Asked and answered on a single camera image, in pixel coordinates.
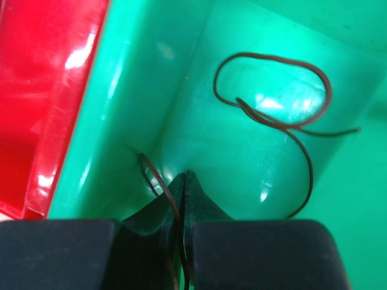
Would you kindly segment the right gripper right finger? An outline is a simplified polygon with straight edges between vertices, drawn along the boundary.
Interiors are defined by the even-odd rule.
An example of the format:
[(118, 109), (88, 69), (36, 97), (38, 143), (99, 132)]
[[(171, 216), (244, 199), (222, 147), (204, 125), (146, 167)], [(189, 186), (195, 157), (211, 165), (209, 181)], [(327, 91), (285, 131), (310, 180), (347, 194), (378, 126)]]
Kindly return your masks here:
[(207, 195), (197, 175), (184, 179), (184, 250), (195, 289), (232, 289), (233, 219)]

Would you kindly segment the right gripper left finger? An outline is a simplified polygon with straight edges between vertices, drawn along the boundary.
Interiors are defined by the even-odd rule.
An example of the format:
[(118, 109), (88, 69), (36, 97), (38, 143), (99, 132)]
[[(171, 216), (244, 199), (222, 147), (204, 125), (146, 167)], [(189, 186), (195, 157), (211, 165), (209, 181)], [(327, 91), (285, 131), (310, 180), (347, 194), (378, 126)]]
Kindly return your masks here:
[(126, 284), (129, 289), (178, 289), (185, 278), (182, 225), (185, 174), (168, 185), (179, 217), (165, 192), (123, 221)]

